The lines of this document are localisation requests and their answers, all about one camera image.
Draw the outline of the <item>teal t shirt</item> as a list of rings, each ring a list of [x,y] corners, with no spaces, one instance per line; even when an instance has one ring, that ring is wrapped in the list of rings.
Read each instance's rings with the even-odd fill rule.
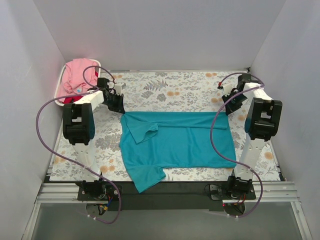
[[[143,193],[169,168],[234,168],[228,117],[215,112],[126,112],[119,147],[126,171]]]

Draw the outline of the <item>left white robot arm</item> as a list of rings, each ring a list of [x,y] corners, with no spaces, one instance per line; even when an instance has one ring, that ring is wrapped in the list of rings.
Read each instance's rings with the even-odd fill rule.
[[[74,103],[66,103],[62,113],[63,136],[77,154],[76,162],[84,166],[82,181],[93,182],[100,178],[101,172],[95,158],[93,139],[95,137],[94,110],[101,104],[116,113],[125,113],[124,83],[109,86],[109,80],[99,77],[97,86]]]

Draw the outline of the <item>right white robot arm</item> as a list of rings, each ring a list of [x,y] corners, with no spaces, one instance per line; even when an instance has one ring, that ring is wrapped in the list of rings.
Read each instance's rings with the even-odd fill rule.
[[[244,101],[250,103],[244,123],[246,133],[244,148],[239,163],[233,170],[235,179],[251,181],[266,143],[279,129],[283,103],[271,98],[264,90],[265,84],[249,73],[236,72],[224,77],[218,88],[223,90],[225,114],[239,110]]]

